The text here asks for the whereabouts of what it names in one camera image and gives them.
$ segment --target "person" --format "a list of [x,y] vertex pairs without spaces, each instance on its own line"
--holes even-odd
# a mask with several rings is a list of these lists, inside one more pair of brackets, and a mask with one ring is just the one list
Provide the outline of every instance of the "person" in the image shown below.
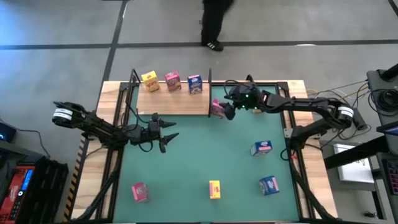
[[223,51],[224,46],[217,38],[221,32],[224,15],[234,0],[203,0],[201,45],[215,51]]

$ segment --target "pink box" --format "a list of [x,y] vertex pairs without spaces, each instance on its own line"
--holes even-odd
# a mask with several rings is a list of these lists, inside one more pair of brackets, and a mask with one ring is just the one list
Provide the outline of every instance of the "pink box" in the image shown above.
[[181,90],[181,81],[178,71],[170,72],[164,75],[169,91]]
[[136,202],[147,202],[149,201],[149,191],[146,184],[138,182],[131,186],[132,194]]
[[213,102],[211,103],[211,113],[219,116],[220,118],[224,117],[224,108],[220,106],[220,101],[217,99],[214,99]]

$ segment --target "yellow box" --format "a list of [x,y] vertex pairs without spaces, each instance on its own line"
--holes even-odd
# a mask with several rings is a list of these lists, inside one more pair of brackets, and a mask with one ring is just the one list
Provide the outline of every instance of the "yellow box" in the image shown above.
[[209,181],[210,199],[220,199],[221,189],[219,180]]
[[147,74],[141,75],[142,81],[148,91],[155,91],[160,88],[159,81],[157,80],[155,71],[148,72]]

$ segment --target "yellow and black tape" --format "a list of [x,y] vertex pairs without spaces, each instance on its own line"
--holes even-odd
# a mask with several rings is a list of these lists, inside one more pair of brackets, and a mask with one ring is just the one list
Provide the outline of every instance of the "yellow and black tape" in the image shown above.
[[80,182],[81,172],[83,170],[83,165],[85,163],[85,157],[87,154],[88,142],[86,138],[82,137],[80,139],[79,150],[77,152],[75,168],[73,169],[72,181],[70,183],[70,188],[67,198],[67,206],[65,212],[63,213],[63,221],[67,222],[72,216],[73,206],[75,204],[77,189]]

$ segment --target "black pants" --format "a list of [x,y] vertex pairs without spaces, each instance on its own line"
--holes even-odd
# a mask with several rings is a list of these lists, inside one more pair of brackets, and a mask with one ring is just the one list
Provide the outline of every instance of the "black pants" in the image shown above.
[[224,14],[233,3],[234,0],[203,0],[205,11],[202,18],[202,42],[217,40],[223,25]]

